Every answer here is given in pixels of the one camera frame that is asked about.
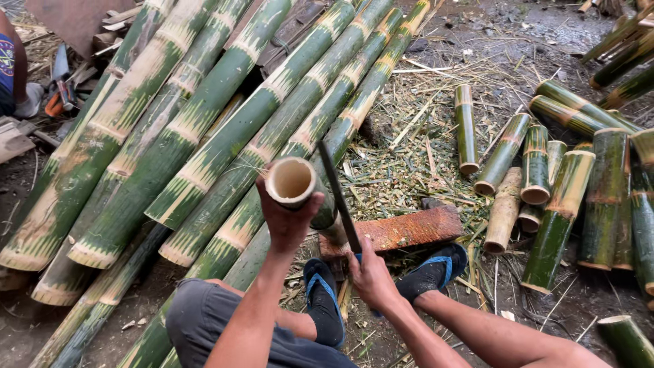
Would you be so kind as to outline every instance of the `blue strap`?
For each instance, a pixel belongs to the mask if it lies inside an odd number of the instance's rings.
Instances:
[[[445,277],[443,279],[443,283],[438,287],[438,289],[443,289],[445,284],[449,282],[450,276],[452,276],[452,258],[451,257],[432,257],[423,262],[420,266],[418,266],[415,270],[411,271],[410,273],[414,273],[418,271],[422,266],[424,265],[429,265],[430,263],[438,263],[438,262],[445,262]]]
[[[338,314],[338,319],[341,322],[341,326],[343,326],[343,338],[341,341],[338,343],[337,347],[340,347],[344,342],[345,342],[345,324],[343,323],[343,317],[341,317],[341,309],[338,307],[338,302],[336,301],[336,296],[334,295],[334,291],[332,291],[332,288],[325,282],[325,280],[316,272],[312,277],[311,280],[309,281],[309,285],[307,285],[307,310],[311,310],[311,303],[309,302],[309,294],[311,293],[311,289],[313,289],[313,286],[316,284],[316,281],[320,282],[322,287],[327,291],[327,294],[332,298],[334,302],[334,307],[336,308],[336,313]]]

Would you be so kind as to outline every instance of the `rusty wooden block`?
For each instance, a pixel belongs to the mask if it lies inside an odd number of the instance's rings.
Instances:
[[[355,223],[354,227],[359,236],[370,236],[375,251],[446,242],[463,235],[456,206],[452,205],[390,219],[362,221]],[[323,259],[343,257],[349,250],[348,243],[339,247],[320,236],[320,257]]]

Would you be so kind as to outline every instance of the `gray shorts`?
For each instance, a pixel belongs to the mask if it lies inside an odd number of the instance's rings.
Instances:
[[[179,283],[165,326],[184,368],[201,368],[241,297],[199,278]],[[295,337],[275,326],[268,367],[356,367],[329,346]]]

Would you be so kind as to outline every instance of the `foot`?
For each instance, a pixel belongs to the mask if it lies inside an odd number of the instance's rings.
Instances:
[[[448,260],[451,264],[448,272]],[[440,290],[449,280],[466,269],[468,256],[458,244],[448,244],[435,252],[427,261],[395,283],[400,294],[413,305],[413,301],[425,291]]]
[[[14,116],[21,119],[29,119],[39,113],[41,98],[45,92],[39,83],[28,83],[25,90],[27,100],[16,102],[16,110],[14,111]]]
[[[340,346],[345,340],[345,329],[336,304],[336,281],[329,266],[320,259],[310,259],[304,266],[304,282],[308,314],[316,325],[316,342],[331,347]]]

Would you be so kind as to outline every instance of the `wet ground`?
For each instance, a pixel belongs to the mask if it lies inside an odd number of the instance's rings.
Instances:
[[[412,0],[402,0],[399,3],[405,12],[412,5]],[[528,102],[539,79],[550,78],[557,71],[556,79],[591,101],[599,100],[602,93],[589,88],[587,80],[600,66],[594,62],[581,65],[574,54],[585,52],[599,42],[601,35],[611,29],[614,20],[599,16],[593,9],[581,19],[577,13],[578,5],[565,5],[567,3],[558,1],[446,0],[438,14],[422,31],[422,36],[427,40],[426,47],[414,48],[418,50],[408,52],[407,56],[429,67],[447,67],[460,63],[462,51],[469,50],[463,56],[469,63],[488,60],[506,73],[524,75],[523,83],[513,85],[521,92],[509,93],[506,89],[502,90],[499,87],[501,83],[498,82],[497,93],[485,97],[489,103],[501,101],[502,105],[510,105],[513,109]],[[649,106],[654,105],[653,102],[654,97],[650,94],[625,107],[622,112],[637,123],[651,127],[654,124],[654,113],[649,110]],[[42,168],[46,154],[47,152],[39,153],[38,168]],[[23,200],[29,192],[35,174],[35,160],[34,152],[30,151],[0,165],[0,220],[8,220],[17,201]],[[3,229],[4,224],[0,224],[0,230]],[[0,238],[0,244],[6,242],[7,238],[8,236]],[[551,318],[558,323],[548,322],[544,332],[576,340],[595,316],[605,318],[630,314],[645,334],[650,339],[654,338],[651,314],[642,303],[632,273],[578,269],[574,262],[577,239],[576,236],[572,237],[564,257],[569,266],[561,267],[557,278],[559,285],[548,296],[521,289],[519,281],[511,276],[510,269],[515,274],[522,273],[528,257],[528,246],[498,259],[482,256],[482,272],[491,282],[497,280],[498,313],[512,312],[517,322],[537,327],[532,314],[546,316],[567,290],[551,314]],[[401,272],[402,267],[394,267],[401,266],[399,263],[402,262],[397,261],[401,257],[399,253],[387,257],[395,273]],[[298,259],[306,258],[308,255],[304,253],[298,256]],[[128,291],[103,330],[93,340],[84,355],[82,367],[114,367],[143,330],[138,326],[125,331],[121,328],[133,320],[151,319],[172,292],[175,281],[185,272],[182,267],[161,258],[153,259],[153,263],[146,270],[148,272],[142,272],[139,281]],[[301,284],[291,284],[292,282],[287,283],[288,290],[301,287]],[[474,308],[483,304],[474,292],[467,293],[461,284],[451,283],[447,289],[452,298],[464,304]],[[32,302],[29,299],[30,291],[23,289],[0,293],[0,361],[3,367],[27,367],[68,311],[68,308]],[[292,310],[302,310],[302,295],[299,293],[290,299],[286,306]],[[484,308],[493,304],[492,301],[486,301]],[[437,322],[429,317],[426,317],[426,321],[448,344],[455,345],[459,342]],[[579,343],[617,367],[613,354],[599,339],[595,328],[590,328]],[[464,344],[458,345],[456,350],[474,367],[486,367]],[[356,298],[356,294],[353,294],[349,310],[347,342],[343,352],[349,354],[361,367],[412,366],[411,358],[406,356],[406,347],[392,326],[385,320],[372,317],[366,305]]]

